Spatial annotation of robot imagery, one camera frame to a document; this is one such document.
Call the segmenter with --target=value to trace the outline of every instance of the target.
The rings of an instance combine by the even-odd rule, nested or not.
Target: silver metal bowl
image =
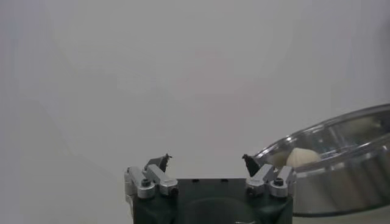
[[[341,215],[390,204],[390,104],[321,122],[253,157],[281,167],[296,147],[318,152],[321,161],[296,168],[294,215]]]

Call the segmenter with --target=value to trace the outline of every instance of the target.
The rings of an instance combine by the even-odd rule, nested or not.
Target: aluminum part
[[[246,191],[252,196],[260,195],[265,190],[268,181],[274,179],[274,166],[264,164],[252,177],[246,179]]]
[[[283,166],[276,179],[269,183],[269,193],[278,198],[284,198],[289,195],[289,186],[294,184],[295,174],[292,167]]]
[[[130,167],[125,174],[126,194],[134,195],[139,198],[152,198],[155,195],[155,184],[148,181],[138,167]]]
[[[155,164],[149,165],[146,168],[145,175],[159,185],[161,194],[175,196],[179,192],[177,180],[167,176],[167,174]]]

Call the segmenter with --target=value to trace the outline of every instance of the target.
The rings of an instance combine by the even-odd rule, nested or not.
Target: metal bowl rim
[[[253,157],[254,158],[261,158],[264,155],[271,152],[272,150],[274,150],[278,145],[286,144],[290,140],[294,139],[295,137],[297,137],[299,135],[302,135],[302,134],[305,134],[308,132],[313,132],[315,130],[322,129],[324,127],[330,127],[332,125],[336,125],[336,124],[345,122],[347,120],[365,117],[365,116],[368,116],[368,115],[371,115],[371,114],[374,114],[377,112],[381,112],[381,111],[390,111],[390,103],[378,105],[375,107],[364,108],[361,110],[342,114],[340,116],[336,116],[336,117],[333,117],[331,119],[322,121],[322,122],[317,123],[315,125],[312,125],[308,128],[304,128],[302,130],[294,132],[291,135],[288,135],[284,138],[279,139],[278,141],[274,142],[273,144],[269,145],[268,147],[263,148],[258,153],[256,153]],[[305,175],[312,175],[312,174],[326,172],[326,170],[324,170],[325,167],[331,167],[331,170],[343,168],[344,167],[343,164],[346,162],[346,158],[349,159],[349,163],[353,163],[356,160],[360,160],[359,158],[361,158],[361,156],[364,156],[372,151],[377,151],[377,152],[382,151],[382,150],[387,151],[387,148],[383,147],[383,144],[386,142],[390,142],[390,133],[383,135],[383,136],[379,136],[379,137],[371,140],[370,142],[356,146],[350,152],[342,153],[338,156],[335,156],[335,157],[332,157],[329,159],[325,159],[325,160],[320,161],[318,163],[307,164],[305,166],[298,167],[298,168],[296,168],[296,172],[297,173],[306,172]]]

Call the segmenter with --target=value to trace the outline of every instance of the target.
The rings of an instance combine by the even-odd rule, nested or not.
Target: white backdrop
[[[130,223],[122,171],[241,156],[389,102],[390,2],[2,0],[1,223]]]

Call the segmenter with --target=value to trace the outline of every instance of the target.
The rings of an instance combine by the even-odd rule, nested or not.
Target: black screw
[[[253,188],[251,187],[248,187],[246,189],[246,194],[249,195],[250,197],[255,197],[256,196],[256,192]]]
[[[281,179],[280,177],[278,177],[278,178],[276,178],[275,180],[274,180],[274,184],[276,185],[276,186],[282,186],[283,185],[283,183],[284,183],[284,181],[283,181],[283,179]]]
[[[148,186],[150,186],[150,185],[151,185],[151,181],[148,180],[148,179],[143,179],[143,180],[141,181],[141,186],[142,186],[142,187],[148,187]]]

